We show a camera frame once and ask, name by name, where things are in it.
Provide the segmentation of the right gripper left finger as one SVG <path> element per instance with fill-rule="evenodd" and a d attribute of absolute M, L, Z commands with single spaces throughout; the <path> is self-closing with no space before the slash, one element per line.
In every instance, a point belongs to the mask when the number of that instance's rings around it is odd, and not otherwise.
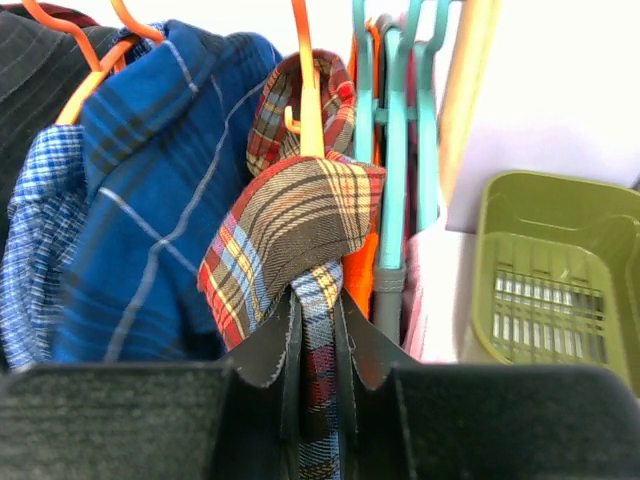
<path fill-rule="evenodd" d="M 1 381 L 5 479 L 295 479 L 301 309 L 215 362 L 30 367 Z"/>

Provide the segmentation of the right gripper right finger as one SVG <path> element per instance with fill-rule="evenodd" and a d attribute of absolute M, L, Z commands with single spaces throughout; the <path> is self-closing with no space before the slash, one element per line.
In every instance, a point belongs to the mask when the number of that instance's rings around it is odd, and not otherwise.
<path fill-rule="evenodd" d="M 425 365 L 343 295 L 334 310 L 347 479 L 635 479 L 639 404 L 587 366 Z"/>

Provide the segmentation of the brown red plaid shirt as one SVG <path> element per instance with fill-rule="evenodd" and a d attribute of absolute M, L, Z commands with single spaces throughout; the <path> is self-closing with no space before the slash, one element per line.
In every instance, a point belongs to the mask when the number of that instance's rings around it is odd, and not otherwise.
<path fill-rule="evenodd" d="M 315 50 L 325 151 L 303 155 L 284 122 L 301 88 L 298 56 L 284 59 L 264 86 L 248 137 L 252 181 L 222 221 L 197 276 L 228 348 L 253 333 L 291 288 L 302 312 L 300 475 L 341 473 L 333 310 L 344 256 L 359 250 L 378 211 L 381 167 L 355 161 L 355 88 L 343 61 Z"/>

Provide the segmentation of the orange hanger of plaid shirt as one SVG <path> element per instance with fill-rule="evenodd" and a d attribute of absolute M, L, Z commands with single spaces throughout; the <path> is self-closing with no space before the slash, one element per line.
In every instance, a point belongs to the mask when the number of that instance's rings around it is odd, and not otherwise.
<path fill-rule="evenodd" d="M 320 73 L 315 68 L 306 2 L 292 0 L 299 43 L 299 58 L 302 76 L 300 119 L 293 118 L 291 106 L 284 110 L 286 128 L 300 137 L 302 156 L 325 156 L 324 131 L 322 122 Z"/>

